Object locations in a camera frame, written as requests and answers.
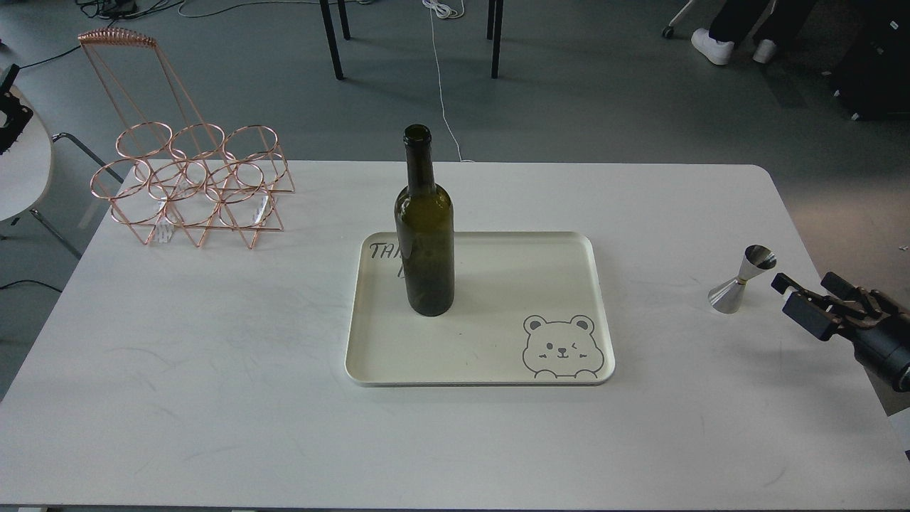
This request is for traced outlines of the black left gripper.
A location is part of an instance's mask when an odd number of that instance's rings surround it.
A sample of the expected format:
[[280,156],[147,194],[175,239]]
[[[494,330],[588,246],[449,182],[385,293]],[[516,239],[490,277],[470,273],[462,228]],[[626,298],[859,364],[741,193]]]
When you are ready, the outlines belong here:
[[10,65],[2,79],[1,111],[6,116],[1,126],[1,154],[7,152],[33,119],[32,108],[26,106],[19,97],[14,96],[12,87],[20,71],[17,64]]

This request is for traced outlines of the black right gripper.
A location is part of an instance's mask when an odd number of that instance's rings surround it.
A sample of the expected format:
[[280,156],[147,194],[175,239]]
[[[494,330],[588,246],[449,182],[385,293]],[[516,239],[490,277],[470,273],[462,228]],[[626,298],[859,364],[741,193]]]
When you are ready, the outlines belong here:
[[852,285],[834,272],[825,273],[821,285],[829,296],[806,289],[782,272],[771,280],[771,288],[786,301],[783,313],[820,341],[829,341],[843,324],[855,333],[888,333],[908,341],[908,309],[896,299],[880,289]]

